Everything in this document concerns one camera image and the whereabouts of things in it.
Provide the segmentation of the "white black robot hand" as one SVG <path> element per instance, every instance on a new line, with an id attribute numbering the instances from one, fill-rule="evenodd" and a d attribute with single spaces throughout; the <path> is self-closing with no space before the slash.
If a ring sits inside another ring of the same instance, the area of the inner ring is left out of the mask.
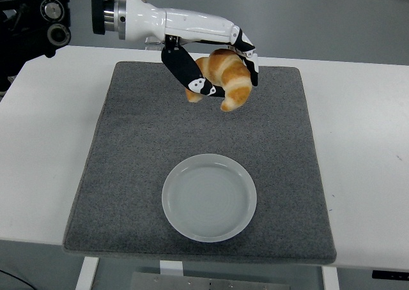
<path id="1" fill-rule="evenodd" d="M 182 47 L 191 42 L 227 45 L 249 69 L 252 85 L 258 85 L 255 46 L 240 27 L 225 18 L 188 10 L 156 8 L 142 0 L 119 0 L 116 19 L 120 38 L 135 41 L 155 37 L 163 43 L 162 62 L 190 92 L 225 96 L 225 91 L 204 77 L 197 63 Z"/>

